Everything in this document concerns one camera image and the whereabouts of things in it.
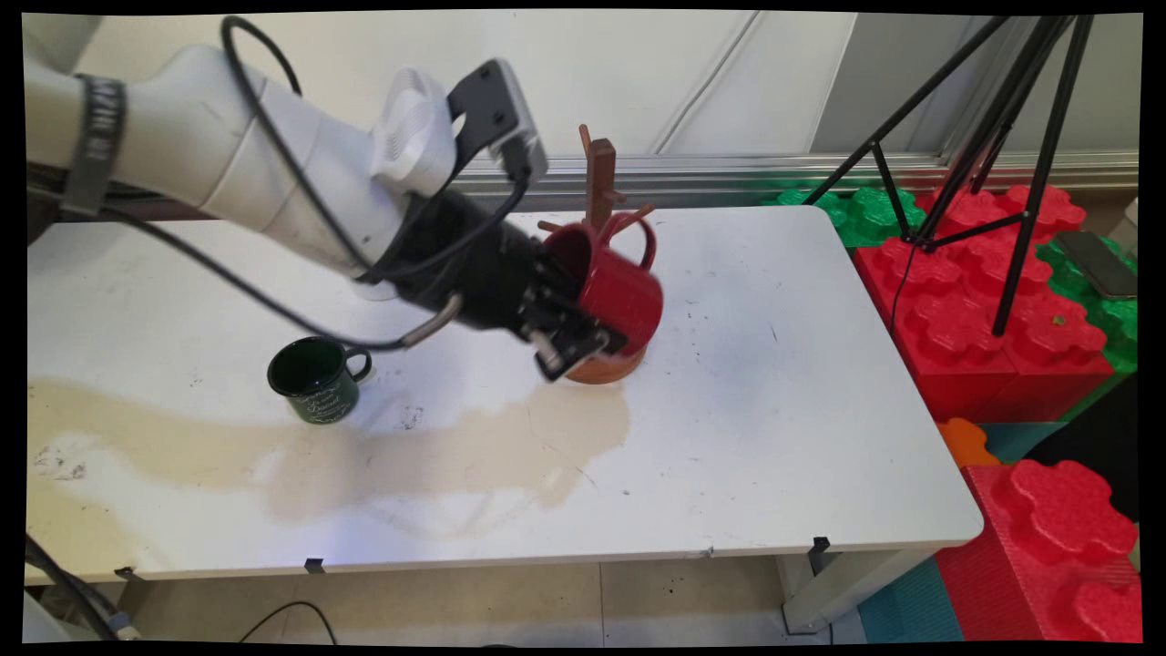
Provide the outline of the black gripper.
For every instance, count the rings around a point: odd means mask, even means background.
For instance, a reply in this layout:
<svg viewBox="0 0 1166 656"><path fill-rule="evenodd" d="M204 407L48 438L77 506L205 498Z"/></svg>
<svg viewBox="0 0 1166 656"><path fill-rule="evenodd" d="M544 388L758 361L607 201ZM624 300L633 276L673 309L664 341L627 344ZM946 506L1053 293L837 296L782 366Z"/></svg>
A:
<svg viewBox="0 0 1166 656"><path fill-rule="evenodd" d="M477 203L450 191L436 200L412 199L403 230L389 249L392 269L420 264L454 245L490 216ZM538 369L549 382L607 385L626 374L628 336L580 311L582 282L545 246L508 221L497 224L465 249L393 282L406 302L440 311L461 294L455 318L478 331L522 333L536 347Z"/></svg>

